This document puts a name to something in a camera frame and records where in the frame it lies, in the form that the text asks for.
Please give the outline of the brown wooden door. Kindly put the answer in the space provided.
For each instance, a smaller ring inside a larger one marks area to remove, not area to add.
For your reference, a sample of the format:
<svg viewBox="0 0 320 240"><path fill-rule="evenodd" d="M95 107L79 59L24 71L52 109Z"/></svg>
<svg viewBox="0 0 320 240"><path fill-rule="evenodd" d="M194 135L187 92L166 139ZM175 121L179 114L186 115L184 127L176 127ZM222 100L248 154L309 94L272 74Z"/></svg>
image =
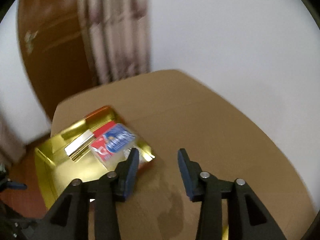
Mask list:
<svg viewBox="0 0 320 240"><path fill-rule="evenodd" d="M23 63L46 116L97 84L86 55L78 0L19 0L18 39Z"/></svg>

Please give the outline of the blue red floss box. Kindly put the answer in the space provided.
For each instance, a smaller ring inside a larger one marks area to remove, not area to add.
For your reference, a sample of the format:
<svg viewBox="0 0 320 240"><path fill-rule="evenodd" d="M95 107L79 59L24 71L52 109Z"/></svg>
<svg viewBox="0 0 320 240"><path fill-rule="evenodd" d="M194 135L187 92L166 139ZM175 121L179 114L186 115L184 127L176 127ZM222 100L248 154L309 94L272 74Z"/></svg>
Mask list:
<svg viewBox="0 0 320 240"><path fill-rule="evenodd" d="M125 125L108 122L94 132L95 139L89 149L108 169L115 169L117 163L125 160L125 151L131 148L137 136Z"/></svg>

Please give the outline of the long gold bar box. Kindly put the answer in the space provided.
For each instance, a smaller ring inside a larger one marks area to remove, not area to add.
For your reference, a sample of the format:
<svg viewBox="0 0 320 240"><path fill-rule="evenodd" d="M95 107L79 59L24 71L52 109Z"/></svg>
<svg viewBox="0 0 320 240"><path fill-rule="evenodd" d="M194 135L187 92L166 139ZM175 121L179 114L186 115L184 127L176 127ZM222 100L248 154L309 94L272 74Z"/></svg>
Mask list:
<svg viewBox="0 0 320 240"><path fill-rule="evenodd" d="M72 161L77 161L83 155L85 148L87 148L94 139L95 136L93 132L88 129L69 143L64 148L64 151Z"/></svg>

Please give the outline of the red gold tin box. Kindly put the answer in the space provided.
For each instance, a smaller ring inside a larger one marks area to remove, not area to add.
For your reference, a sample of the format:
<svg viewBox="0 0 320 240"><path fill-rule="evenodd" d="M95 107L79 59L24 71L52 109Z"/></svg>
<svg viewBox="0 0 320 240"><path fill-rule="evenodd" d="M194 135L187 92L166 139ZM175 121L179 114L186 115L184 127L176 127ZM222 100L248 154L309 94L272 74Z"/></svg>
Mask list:
<svg viewBox="0 0 320 240"><path fill-rule="evenodd" d="M151 146L111 107L104 106L35 148L35 167L46 208L75 178L100 178L139 151L139 167L155 158Z"/></svg>

